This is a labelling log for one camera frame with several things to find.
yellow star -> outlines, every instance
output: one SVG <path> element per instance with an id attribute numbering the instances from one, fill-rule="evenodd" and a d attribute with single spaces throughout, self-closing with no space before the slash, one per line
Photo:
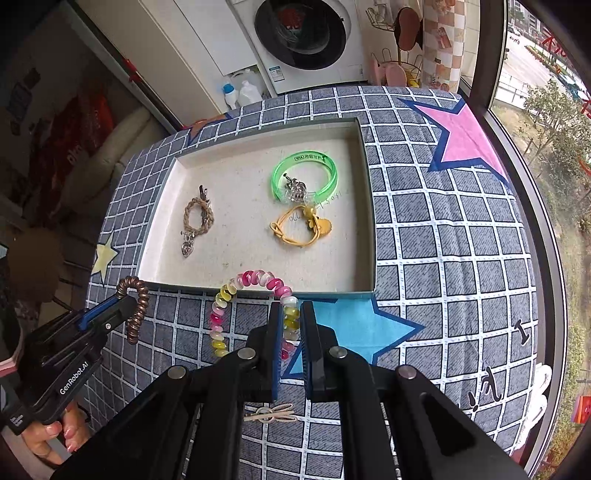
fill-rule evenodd
<path id="1" fill-rule="evenodd" d="M 113 233 L 111 232 L 111 235 L 109 236 L 104 245 L 96 245 L 96 260 L 95 264 L 92 266 L 92 273 L 90 275 L 94 275 L 95 273 L 100 272 L 100 276 L 103 283 L 105 283 L 105 277 L 107 275 L 107 266 L 119 254 L 117 250 L 111 248 L 112 241 Z"/>

street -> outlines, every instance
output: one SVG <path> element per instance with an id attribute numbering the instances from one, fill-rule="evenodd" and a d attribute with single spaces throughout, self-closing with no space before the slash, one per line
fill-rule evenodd
<path id="1" fill-rule="evenodd" d="M 511 40 L 510 37 L 518 38 L 519 44 Z M 516 37 L 513 34 L 508 34 L 506 46 L 509 48 L 509 52 L 503 63 L 502 71 L 532 86 L 541 87 L 546 85 L 551 78 L 556 80 L 556 77 L 525 49 L 526 45 L 533 46 L 534 43 L 523 36 Z"/>

white cabinet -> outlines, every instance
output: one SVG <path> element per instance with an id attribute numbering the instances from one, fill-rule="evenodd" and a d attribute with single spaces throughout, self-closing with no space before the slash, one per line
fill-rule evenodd
<path id="1" fill-rule="evenodd" d="M 174 0 L 223 75 L 256 65 L 256 57 L 224 0 Z"/>
<path id="2" fill-rule="evenodd" d="M 130 59 L 181 123 L 190 125 L 226 110 L 222 85 L 219 85 L 223 84 L 223 76 L 174 0 L 77 0 L 77 3 L 119 52 Z M 170 8 L 178 16 L 169 13 L 164 17 L 168 24 L 162 26 L 162 10 Z M 191 37 L 186 39 L 187 44 L 169 35 L 178 34 L 175 25 L 184 33 L 187 30 L 183 26 L 189 28 Z M 191 62 L 198 65 L 186 60 L 178 43 L 188 50 Z"/>

washing machine door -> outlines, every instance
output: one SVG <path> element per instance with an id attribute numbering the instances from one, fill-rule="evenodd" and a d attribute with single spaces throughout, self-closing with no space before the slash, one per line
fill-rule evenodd
<path id="1" fill-rule="evenodd" d="M 302 70 L 332 65 L 347 42 L 343 19 L 322 0 L 266 0 L 255 31 L 275 58 Z"/>

gray grid fabric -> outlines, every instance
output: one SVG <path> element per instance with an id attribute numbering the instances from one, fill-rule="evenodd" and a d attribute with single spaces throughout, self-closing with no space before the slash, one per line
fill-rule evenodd
<path id="1" fill-rule="evenodd" d="M 232 119 L 203 128 L 192 145 L 180 132 L 142 151 L 127 166 L 99 238 L 104 243 L 113 234 L 120 254 L 108 267 L 105 286 L 100 276 L 92 277 L 87 306 L 114 294 L 118 280 L 134 274 L 158 191 L 176 157 L 277 124 L 357 117 L 374 197 L 378 305 L 425 326 L 378 364 L 415 365 L 511 453 L 533 384 L 538 323 L 517 203 L 483 168 L 428 172 L 439 129 L 399 99 L 444 108 L 457 102 L 452 94 L 430 90 L 322 88 L 235 110 Z M 193 369 L 215 360 L 205 321 L 213 297 L 157 286 L 150 293 L 139 344 L 125 342 L 122 326 L 113 332 L 103 365 L 84 388 L 81 401 L 95 430 L 170 365 Z M 230 350 L 266 321 L 270 302 L 238 297 L 231 304 L 223 325 Z M 488 372 L 494 389 L 488 388 Z M 343 478 L 337 406 L 306 401 L 299 380 L 281 380 L 278 402 L 294 403 L 299 421 L 245 424 L 239 477 Z"/>

